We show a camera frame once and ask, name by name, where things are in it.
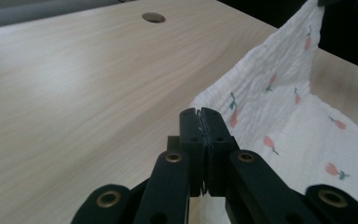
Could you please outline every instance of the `pink flower print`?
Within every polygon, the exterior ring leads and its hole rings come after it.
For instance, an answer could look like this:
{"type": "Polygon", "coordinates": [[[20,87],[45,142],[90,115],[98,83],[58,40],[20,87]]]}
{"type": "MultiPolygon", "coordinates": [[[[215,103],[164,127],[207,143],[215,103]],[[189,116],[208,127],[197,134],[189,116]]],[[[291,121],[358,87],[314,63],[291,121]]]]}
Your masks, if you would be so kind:
{"type": "Polygon", "coordinates": [[[270,79],[269,79],[269,84],[266,88],[266,91],[272,91],[272,83],[274,83],[275,79],[277,79],[277,74],[274,74],[270,79]]]}
{"type": "Polygon", "coordinates": [[[275,150],[274,142],[272,141],[272,139],[270,137],[268,137],[268,136],[264,137],[264,145],[266,145],[267,147],[270,147],[273,152],[275,152],[277,155],[279,155],[279,153],[275,150]]]}
{"type": "Polygon", "coordinates": [[[295,88],[295,95],[296,95],[296,97],[295,97],[296,105],[299,105],[300,101],[301,101],[301,97],[297,92],[297,88],[295,88]]]}
{"type": "Polygon", "coordinates": [[[229,125],[231,126],[231,128],[235,128],[235,126],[238,123],[238,107],[237,107],[237,103],[235,102],[234,93],[231,93],[231,98],[232,98],[232,102],[229,105],[229,108],[234,109],[234,113],[232,113],[231,115],[231,120],[229,122],[229,125]]]}
{"type": "Polygon", "coordinates": [[[350,175],[345,174],[343,171],[338,171],[335,164],[329,162],[325,168],[325,171],[330,175],[339,175],[339,180],[344,180],[345,177],[348,177],[350,175]]]}
{"type": "Polygon", "coordinates": [[[310,43],[311,43],[310,33],[311,33],[311,31],[312,31],[312,28],[310,28],[310,32],[307,34],[307,40],[305,41],[305,45],[304,45],[305,50],[310,48],[310,43]]]}
{"type": "Polygon", "coordinates": [[[346,125],[345,123],[343,123],[341,120],[339,120],[339,119],[333,119],[333,118],[331,118],[330,116],[329,116],[329,118],[330,118],[330,120],[331,120],[332,122],[334,122],[334,123],[337,125],[337,127],[338,127],[339,129],[344,130],[344,129],[347,128],[347,125],[346,125]]]}

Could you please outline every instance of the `round hole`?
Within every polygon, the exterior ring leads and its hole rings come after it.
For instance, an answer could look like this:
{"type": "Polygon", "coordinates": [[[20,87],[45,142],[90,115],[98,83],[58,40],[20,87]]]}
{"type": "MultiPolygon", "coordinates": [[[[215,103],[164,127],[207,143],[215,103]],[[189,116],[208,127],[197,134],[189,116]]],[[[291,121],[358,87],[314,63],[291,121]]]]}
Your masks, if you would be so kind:
{"type": "Polygon", "coordinates": [[[155,12],[147,12],[144,15],[142,15],[142,18],[144,18],[144,20],[146,21],[150,21],[153,23],[165,22],[165,17],[155,12]]]}
{"type": "Polygon", "coordinates": [[[168,221],[167,215],[165,215],[163,213],[155,213],[150,218],[151,224],[165,224],[165,223],[167,223],[167,221],[168,221]]]}
{"type": "Polygon", "coordinates": [[[177,153],[170,153],[167,156],[165,156],[165,160],[168,162],[179,162],[182,160],[182,156],[177,153]]]}
{"type": "Polygon", "coordinates": [[[120,201],[120,197],[120,192],[109,190],[98,197],[97,204],[102,208],[112,207],[120,201]]]}
{"type": "Polygon", "coordinates": [[[242,152],[240,154],[238,154],[238,159],[240,161],[246,161],[246,162],[252,162],[255,160],[255,157],[253,157],[251,154],[246,153],[246,152],[242,152]]]}
{"type": "Polygon", "coordinates": [[[336,208],[348,206],[347,200],[342,195],[330,189],[321,189],[318,192],[319,198],[324,202],[336,208]]]}
{"type": "Polygon", "coordinates": [[[303,224],[304,220],[296,213],[289,213],[286,215],[286,221],[290,224],[303,224]]]}

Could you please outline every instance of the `dark background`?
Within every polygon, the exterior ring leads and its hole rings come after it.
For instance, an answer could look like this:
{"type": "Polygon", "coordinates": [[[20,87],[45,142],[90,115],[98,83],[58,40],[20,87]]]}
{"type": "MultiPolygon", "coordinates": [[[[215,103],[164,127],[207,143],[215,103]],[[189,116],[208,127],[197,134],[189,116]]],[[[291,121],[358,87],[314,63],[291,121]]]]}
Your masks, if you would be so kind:
{"type": "MultiPolygon", "coordinates": [[[[276,28],[284,25],[305,0],[219,0],[276,28]]],[[[358,0],[325,7],[319,48],[358,65],[358,0]]]]}

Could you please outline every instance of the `white cloth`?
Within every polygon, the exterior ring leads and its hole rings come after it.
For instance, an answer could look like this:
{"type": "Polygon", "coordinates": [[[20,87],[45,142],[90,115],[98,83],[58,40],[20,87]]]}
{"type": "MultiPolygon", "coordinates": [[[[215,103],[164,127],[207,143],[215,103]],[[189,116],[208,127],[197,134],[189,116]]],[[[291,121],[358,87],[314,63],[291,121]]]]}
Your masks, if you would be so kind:
{"type": "MultiPolygon", "coordinates": [[[[358,126],[310,94],[324,14],[309,0],[191,106],[219,111],[240,147],[257,152],[291,188],[327,184],[358,201],[358,126]]],[[[229,223],[224,200],[206,197],[202,223],[229,223]]]]}

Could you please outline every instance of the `light wood grain surface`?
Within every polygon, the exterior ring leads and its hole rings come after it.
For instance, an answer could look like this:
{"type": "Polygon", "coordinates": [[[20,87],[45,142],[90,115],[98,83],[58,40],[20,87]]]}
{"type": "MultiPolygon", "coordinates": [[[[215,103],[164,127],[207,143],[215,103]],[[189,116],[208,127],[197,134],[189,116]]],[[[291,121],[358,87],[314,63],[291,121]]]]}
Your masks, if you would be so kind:
{"type": "MultiPolygon", "coordinates": [[[[0,28],[0,224],[69,223],[98,187],[148,178],[180,111],[274,31],[206,0],[0,28]]],[[[320,51],[311,82],[358,123],[357,66],[320,51]]]]}

